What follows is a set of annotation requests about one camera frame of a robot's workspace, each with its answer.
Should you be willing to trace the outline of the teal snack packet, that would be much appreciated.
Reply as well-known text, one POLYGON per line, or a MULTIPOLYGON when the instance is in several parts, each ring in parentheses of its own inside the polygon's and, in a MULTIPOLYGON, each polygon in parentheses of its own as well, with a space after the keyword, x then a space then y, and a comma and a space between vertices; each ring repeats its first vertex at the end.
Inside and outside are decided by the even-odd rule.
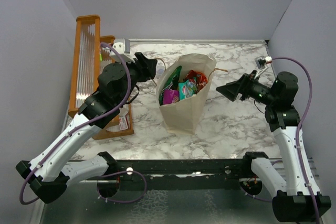
POLYGON ((181 82, 178 85, 179 90, 179 100, 184 100, 186 98, 190 98, 193 95, 197 94, 197 83, 196 79, 187 79, 185 82, 181 82))

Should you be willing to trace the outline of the beige paper bag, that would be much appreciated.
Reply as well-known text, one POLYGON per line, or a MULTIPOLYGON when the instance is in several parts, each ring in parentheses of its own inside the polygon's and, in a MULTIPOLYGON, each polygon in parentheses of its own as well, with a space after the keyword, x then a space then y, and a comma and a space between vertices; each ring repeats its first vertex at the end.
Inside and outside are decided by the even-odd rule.
POLYGON ((190 70, 203 73, 208 80, 208 83, 198 94, 177 103, 159 105, 165 128, 169 133, 195 134, 212 84, 213 72, 218 69, 216 64, 217 61, 213 56, 187 54, 178 57, 174 63, 161 74, 157 81, 155 92, 157 104, 159 104, 159 96, 164 88, 164 84, 168 81, 173 71, 179 66, 182 67, 179 78, 180 81, 186 77, 190 70))

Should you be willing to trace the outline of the green crisps bag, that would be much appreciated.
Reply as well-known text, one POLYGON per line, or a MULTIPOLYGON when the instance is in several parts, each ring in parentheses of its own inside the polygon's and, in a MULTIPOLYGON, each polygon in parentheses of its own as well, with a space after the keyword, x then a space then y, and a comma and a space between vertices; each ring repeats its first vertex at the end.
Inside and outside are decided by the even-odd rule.
POLYGON ((164 82, 162 93, 165 90, 177 90, 182 66, 178 66, 174 71, 168 76, 168 79, 164 82))

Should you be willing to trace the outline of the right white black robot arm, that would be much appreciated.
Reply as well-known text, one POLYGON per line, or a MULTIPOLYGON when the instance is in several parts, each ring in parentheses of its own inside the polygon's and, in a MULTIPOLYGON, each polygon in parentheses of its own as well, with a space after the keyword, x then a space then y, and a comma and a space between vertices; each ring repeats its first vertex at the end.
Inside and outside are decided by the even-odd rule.
POLYGON ((285 170, 282 177, 264 154, 246 154, 241 164, 246 177, 255 175, 272 196, 272 209, 279 222, 320 222, 331 207, 322 195, 310 169, 303 144, 298 111, 292 105, 298 91, 298 78, 280 72, 271 87, 258 81, 257 71, 216 88, 230 101, 252 98, 265 105, 265 119, 278 144, 285 170))

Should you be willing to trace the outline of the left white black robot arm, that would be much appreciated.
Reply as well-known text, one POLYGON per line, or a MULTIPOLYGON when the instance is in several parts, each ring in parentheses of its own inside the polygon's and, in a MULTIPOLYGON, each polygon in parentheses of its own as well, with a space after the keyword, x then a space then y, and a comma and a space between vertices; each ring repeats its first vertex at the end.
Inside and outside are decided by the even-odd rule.
POLYGON ((16 165, 24 185, 31 188, 37 199, 49 204, 72 184, 115 175, 116 162, 107 152, 78 164, 70 159, 120 113, 137 83, 154 79, 157 62, 137 52, 130 62, 106 65, 98 75, 96 91, 85 99, 66 129, 37 157, 16 165))

